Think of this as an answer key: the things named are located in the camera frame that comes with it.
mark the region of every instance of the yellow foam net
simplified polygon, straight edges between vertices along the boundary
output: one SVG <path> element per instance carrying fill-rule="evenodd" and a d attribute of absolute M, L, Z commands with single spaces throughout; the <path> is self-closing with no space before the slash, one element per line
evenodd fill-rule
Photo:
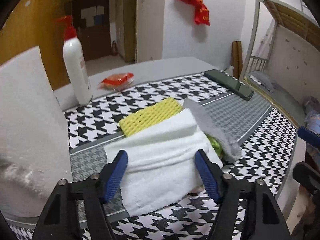
<path fill-rule="evenodd" d="M 182 106 L 173 98 L 166 98 L 153 106 L 148 106 L 119 121 L 126 136 L 162 122 L 182 111 Z"/>

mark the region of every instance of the bottle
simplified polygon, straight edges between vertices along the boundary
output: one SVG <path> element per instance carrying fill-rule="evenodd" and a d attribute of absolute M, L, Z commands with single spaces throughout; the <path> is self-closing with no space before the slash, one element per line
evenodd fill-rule
<path fill-rule="evenodd" d="M 72 26 L 72 17 L 67 15 L 56 21 L 66 24 L 62 49 L 63 60 L 79 104 L 87 105 L 92 99 L 92 91 L 85 68 L 81 42 L 77 38 L 76 29 Z"/>

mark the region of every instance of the bolt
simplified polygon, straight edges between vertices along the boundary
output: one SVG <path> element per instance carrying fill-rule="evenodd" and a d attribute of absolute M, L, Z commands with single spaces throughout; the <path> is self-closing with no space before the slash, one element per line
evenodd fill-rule
<path fill-rule="evenodd" d="M 60 186 L 63 186 L 63 185 L 65 185 L 67 183 L 67 180 L 66 179 L 61 179 L 61 180 L 59 180 L 59 182 L 58 182 L 58 184 L 60 185 Z"/>
<path fill-rule="evenodd" d="M 230 173 L 224 173 L 224 174 L 223 174 L 223 177 L 224 177 L 225 179 L 232 179 L 232 175 L 231 175 Z"/>
<path fill-rule="evenodd" d="M 257 183 L 258 183 L 259 185 L 265 184 L 265 182 L 264 182 L 263 179 L 257 179 L 256 181 L 257 181 Z"/>
<path fill-rule="evenodd" d="M 99 178 L 99 173 L 94 173 L 90 176 L 91 179 L 98 179 Z"/>

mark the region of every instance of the smartphone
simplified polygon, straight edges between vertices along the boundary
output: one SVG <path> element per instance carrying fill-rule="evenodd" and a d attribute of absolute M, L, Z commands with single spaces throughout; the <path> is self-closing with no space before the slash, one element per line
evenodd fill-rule
<path fill-rule="evenodd" d="M 238 80 L 233 79 L 231 76 L 227 76 L 224 72 L 212 69 L 206 71 L 204 76 L 219 83 L 244 100 L 249 101 L 253 96 L 253 91 L 249 87 L 241 84 Z"/>

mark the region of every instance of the fire extinguisher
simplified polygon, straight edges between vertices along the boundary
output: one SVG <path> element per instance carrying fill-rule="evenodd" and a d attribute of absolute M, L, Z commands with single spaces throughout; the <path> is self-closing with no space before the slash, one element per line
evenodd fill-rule
<path fill-rule="evenodd" d="M 112 56 L 117 56 L 118 55 L 118 48 L 117 48 L 117 43 L 116 41 L 113 41 L 111 43 L 111 55 Z"/>

